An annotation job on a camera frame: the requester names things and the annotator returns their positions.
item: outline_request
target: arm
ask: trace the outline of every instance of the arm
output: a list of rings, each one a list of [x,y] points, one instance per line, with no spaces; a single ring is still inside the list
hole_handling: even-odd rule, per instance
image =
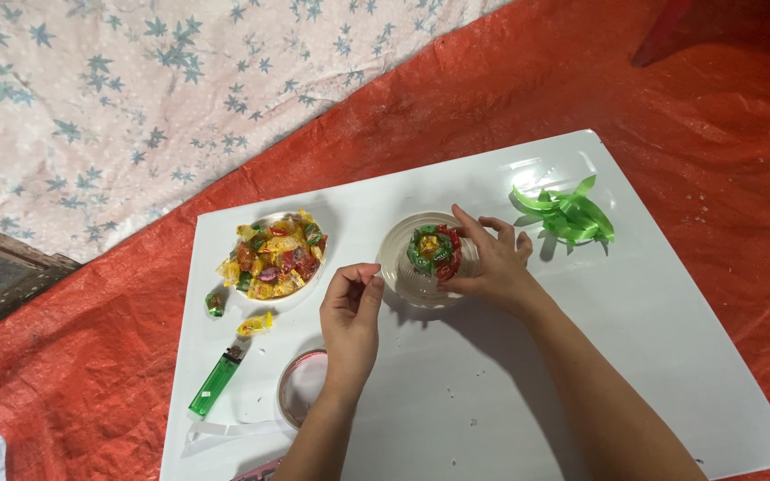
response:
[[[378,264],[337,269],[320,306],[328,352],[323,391],[272,481],[337,481],[352,418],[379,349],[377,318],[384,282]]]
[[[533,251],[530,238],[522,232],[516,239],[512,225],[491,217],[475,220],[457,205],[454,215],[462,234],[476,244],[483,271],[443,282],[440,289],[478,295],[524,322],[594,479],[705,480],[668,425],[524,268]],[[496,230],[498,239],[483,227]]]

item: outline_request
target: plate of candies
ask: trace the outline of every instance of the plate of candies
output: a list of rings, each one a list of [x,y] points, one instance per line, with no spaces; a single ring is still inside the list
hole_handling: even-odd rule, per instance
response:
[[[480,275],[476,246],[456,234],[459,225],[449,214],[425,212],[393,226],[377,256],[391,290],[418,307],[435,309],[458,301],[462,295],[439,292],[436,285],[451,277]]]
[[[248,299],[279,301],[319,278],[328,236],[308,212],[278,212],[237,226],[236,234],[216,273]]]

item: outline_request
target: right hand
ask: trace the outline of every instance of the right hand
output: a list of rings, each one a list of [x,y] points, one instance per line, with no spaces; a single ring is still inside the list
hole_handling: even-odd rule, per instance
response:
[[[527,234],[521,232],[517,238],[512,225],[495,217],[475,220],[456,204],[453,211],[462,223],[462,227],[457,228],[459,236],[470,238],[477,247],[481,272],[475,278],[439,282],[438,290],[479,296],[516,318],[525,314],[525,301],[548,296],[526,268],[528,257],[534,251]],[[484,227],[498,232],[498,238]]]

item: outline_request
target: red chair leg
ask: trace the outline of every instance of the red chair leg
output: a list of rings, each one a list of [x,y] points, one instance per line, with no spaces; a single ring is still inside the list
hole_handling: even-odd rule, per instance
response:
[[[632,67],[643,67],[655,58],[658,49],[667,42],[673,30],[676,30],[679,20],[685,15],[685,12],[691,9],[691,1],[668,0],[655,20],[652,29],[649,30],[647,38],[643,40],[640,48],[635,52],[635,56],[631,58]]]

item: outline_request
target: hand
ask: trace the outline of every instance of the hand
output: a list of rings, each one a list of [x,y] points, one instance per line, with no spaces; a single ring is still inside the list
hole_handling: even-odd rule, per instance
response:
[[[379,306],[385,282],[375,277],[379,264],[355,264],[337,269],[320,305],[320,326],[328,352],[323,387],[350,402],[377,360]]]
[[[517,239],[512,225],[500,219],[479,217],[474,220],[456,204],[453,211],[462,223],[462,227],[457,228],[459,236],[471,238],[477,247],[481,272],[475,278],[451,278],[440,282],[440,291],[479,296],[516,318],[525,314],[525,299],[548,298],[526,269],[528,257],[534,252],[527,234],[521,232]],[[484,227],[498,232],[498,239]]]

